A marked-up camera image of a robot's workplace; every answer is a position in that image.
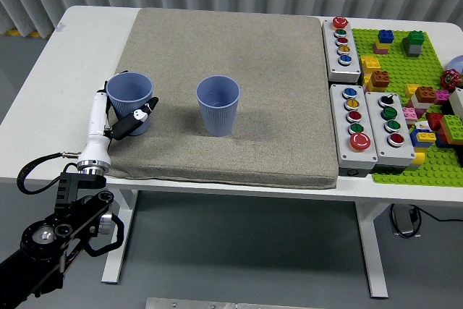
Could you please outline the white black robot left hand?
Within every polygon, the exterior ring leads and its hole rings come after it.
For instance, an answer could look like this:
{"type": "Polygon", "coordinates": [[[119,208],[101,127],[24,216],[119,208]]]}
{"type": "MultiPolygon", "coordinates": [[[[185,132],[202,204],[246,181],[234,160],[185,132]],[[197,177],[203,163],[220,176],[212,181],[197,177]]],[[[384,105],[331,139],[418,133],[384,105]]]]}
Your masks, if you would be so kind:
{"type": "Polygon", "coordinates": [[[157,103],[157,97],[149,98],[141,107],[128,113],[111,127],[109,125],[111,102],[106,87],[98,90],[93,99],[87,144],[77,160],[78,171],[102,176],[108,173],[111,167],[111,159],[108,155],[111,140],[122,140],[148,124],[149,116],[157,103]]]}

